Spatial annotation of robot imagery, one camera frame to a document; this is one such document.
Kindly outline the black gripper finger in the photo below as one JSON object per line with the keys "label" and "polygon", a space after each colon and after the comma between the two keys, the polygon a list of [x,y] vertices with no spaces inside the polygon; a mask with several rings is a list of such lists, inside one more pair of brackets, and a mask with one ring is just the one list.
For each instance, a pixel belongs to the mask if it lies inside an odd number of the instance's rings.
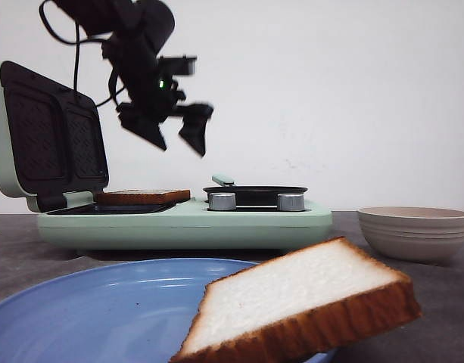
{"label": "black gripper finger", "polygon": [[121,126],[127,131],[145,139],[161,150],[166,150],[167,145],[160,132],[157,123],[150,121],[140,113],[123,111],[119,114]]}
{"label": "black gripper finger", "polygon": [[201,157],[206,154],[205,132],[213,107],[209,104],[190,104],[179,107],[183,126],[179,136]]}

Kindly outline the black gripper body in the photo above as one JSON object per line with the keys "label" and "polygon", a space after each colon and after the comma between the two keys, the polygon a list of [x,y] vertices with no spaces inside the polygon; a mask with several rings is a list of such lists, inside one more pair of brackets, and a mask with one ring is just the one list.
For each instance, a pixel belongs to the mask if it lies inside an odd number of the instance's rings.
{"label": "black gripper body", "polygon": [[140,118],[149,123],[162,123],[169,116],[186,115],[186,107],[177,104],[184,93],[176,88],[172,73],[157,59],[157,53],[169,37],[169,33],[134,36],[114,33],[102,44],[102,57],[110,61],[130,97],[129,103],[117,106],[123,123]]}

